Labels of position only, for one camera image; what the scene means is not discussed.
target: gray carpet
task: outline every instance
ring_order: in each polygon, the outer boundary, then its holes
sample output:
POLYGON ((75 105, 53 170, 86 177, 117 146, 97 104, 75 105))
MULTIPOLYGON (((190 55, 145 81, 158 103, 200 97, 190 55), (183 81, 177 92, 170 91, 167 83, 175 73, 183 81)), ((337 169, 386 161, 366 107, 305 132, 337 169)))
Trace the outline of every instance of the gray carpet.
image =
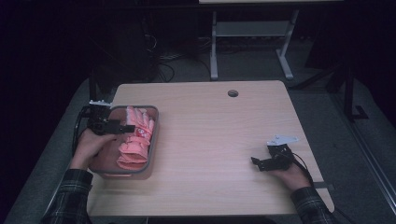
MULTIPOLYGON (((311 43, 295 41, 290 45, 288 59, 294 80, 283 77, 275 48, 278 42, 268 42, 235 54, 219 54, 219 81, 278 79, 287 86, 295 85, 318 70, 304 68, 311 43)), ((168 63, 175 69, 172 82, 209 81, 204 63, 209 66, 208 54, 200 61, 181 59, 168 63)), ((170 70, 162 66, 170 76, 170 70)), ((356 223, 396 223, 383 193, 362 156, 359 144, 350 131, 350 126, 339 112, 337 99, 342 93, 330 95, 324 90, 327 78, 323 78, 303 91, 290 91, 300 122, 317 159, 335 206, 356 223)), ((396 132, 373 102, 368 92, 356 83, 355 103, 362 105, 370 119, 358 120, 356 127, 380 161, 389 181, 396 186, 394 158, 396 158, 396 132)), ((73 127, 79 110, 88 103, 88 81, 81 84, 40 160, 26 182, 18 200, 9 213, 6 223, 37 223, 50 203, 53 191, 59 184, 71 157, 73 127)), ((349 223, 335 212, 341 223, 349 223)), ((272 216, 277 223, 301 223, 296 215, 272 216)), ((145 223, 143 217, 93 217, 93 223, 145 223)))

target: hole in table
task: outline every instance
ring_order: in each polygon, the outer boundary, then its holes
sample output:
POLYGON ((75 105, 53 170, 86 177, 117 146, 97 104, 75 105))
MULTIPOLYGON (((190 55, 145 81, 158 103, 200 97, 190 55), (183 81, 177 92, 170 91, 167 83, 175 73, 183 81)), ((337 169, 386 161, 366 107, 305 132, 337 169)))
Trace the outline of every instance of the hole in table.
POLYGON ((230 97, 237 97, 239 95, 239 92, 235 91, 235 90, 230 90, 230 91, 228 91, 228 95, 230 97))

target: person's right hand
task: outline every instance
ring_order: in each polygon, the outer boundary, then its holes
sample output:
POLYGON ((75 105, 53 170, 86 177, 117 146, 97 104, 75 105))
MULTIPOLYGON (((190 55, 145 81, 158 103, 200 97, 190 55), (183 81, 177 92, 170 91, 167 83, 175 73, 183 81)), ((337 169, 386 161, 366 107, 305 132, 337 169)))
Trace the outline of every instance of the person's right hand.
POLYGON ((311 187, 311 184, 304 172, 294 163, 292 163, 290 168, 286 171, 274 170, 268 171, 268 174, 277 176, 291 191, 311 187))
POLYGON ((115 139, 115 134, 96 135, 91 129, 86 129, 78 139, 76 153, 69 168, 87 170, 92 158, 105 143, 115 139))

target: plaid sleeve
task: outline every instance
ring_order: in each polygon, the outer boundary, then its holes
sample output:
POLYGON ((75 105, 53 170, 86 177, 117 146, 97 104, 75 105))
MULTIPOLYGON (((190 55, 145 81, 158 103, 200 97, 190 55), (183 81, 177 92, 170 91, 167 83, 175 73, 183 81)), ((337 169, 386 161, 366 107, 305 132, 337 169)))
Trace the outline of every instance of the plaid sleeve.
POLYGON ((84 170, 67 170, 54 202, 41 223, 83 223, 87 221, 87 199, 92 174, 84 170))
POLYGON ((291 194, 297 213, 306 223, 338 223, 314 188, 297 189, 291 194))

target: table top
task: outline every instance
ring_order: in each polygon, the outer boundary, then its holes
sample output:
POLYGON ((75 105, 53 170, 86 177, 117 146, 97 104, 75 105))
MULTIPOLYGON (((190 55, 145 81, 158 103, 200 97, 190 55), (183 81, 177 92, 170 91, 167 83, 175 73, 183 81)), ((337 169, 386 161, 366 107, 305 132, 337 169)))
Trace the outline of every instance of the table top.
POLYGON ((310 3, 310 2, 339 2, 344 0, 199 0, 200 4, 231 4, 231 3, 310 3))
MULTIPOLYGON (((230 216, 296 213, 290 192, 250 157, 271 158, 275 134, 296 136, 291 150, 323 181, 280 81, 125 84, 113 105, 154 105, 160 113, 151 177, 94 174, 90 216, 230 216), (230 97, 228 91, 238 91, 230 97)), ((333 210, 327 189, 318 193, 333 210)))

